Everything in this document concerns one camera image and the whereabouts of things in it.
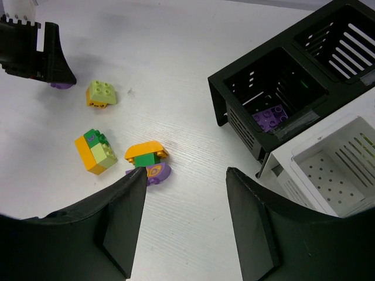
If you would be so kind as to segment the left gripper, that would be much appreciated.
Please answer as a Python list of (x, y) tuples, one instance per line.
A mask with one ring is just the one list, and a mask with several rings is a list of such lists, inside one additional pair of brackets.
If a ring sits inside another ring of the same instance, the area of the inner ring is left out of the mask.
[(59, 26), (45, 23), (44, 48), (38, 50), (41, 24), (1, 16), (1, 67), (12, 76), (45, 81), (50, 85), (76, 85), (64, 56)]

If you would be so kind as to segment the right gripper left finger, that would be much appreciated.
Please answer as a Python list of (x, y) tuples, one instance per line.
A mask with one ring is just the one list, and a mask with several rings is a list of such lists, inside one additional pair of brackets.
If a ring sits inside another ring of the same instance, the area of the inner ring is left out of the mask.
[(43, 218), (1, 216), (2, 280), (127, 280), (131, 277), (147, 176), (114, 184)]

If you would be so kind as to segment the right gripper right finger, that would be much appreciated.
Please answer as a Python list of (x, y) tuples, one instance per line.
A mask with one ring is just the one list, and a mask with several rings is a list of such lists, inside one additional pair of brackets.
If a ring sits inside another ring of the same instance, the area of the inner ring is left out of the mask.
[(374, 210), (339, 218), (226, 172), (243, 280), (373, 280)]

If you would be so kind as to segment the purple rounded lego brick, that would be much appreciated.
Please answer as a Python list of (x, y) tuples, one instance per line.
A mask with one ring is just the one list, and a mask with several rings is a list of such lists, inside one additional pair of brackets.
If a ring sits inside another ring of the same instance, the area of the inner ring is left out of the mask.
[(58, 90), (67, 90), (73, 86), (73, 84), (66, 83), (50, 83), (50, 86)]

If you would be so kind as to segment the lime and orange lego stack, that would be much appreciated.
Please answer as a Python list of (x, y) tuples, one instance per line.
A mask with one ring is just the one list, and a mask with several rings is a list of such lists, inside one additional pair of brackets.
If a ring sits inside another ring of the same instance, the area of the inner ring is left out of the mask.
[(86, 91), (86, 105), (93, 108), (105, 108), (116, 105), (117, 96), (112, 84), (93, 80)]

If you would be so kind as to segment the orange green lime lego stack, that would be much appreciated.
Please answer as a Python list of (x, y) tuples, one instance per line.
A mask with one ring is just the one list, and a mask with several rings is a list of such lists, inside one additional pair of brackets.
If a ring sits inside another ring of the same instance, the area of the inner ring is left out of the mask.
[(74, 141), (86, 170), (100, 175), (118, 162), (106, 136), (97, 129), (90, 129)]

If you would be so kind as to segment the purple lego plate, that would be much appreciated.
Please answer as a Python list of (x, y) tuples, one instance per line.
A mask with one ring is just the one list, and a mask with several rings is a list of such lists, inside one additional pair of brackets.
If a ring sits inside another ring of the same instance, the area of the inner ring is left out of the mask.
[(252, 114), (252, 117), (263, 132), (274, 130), (280, 123), (288, 119), (288, 115), (282, 105), (258, 111)]

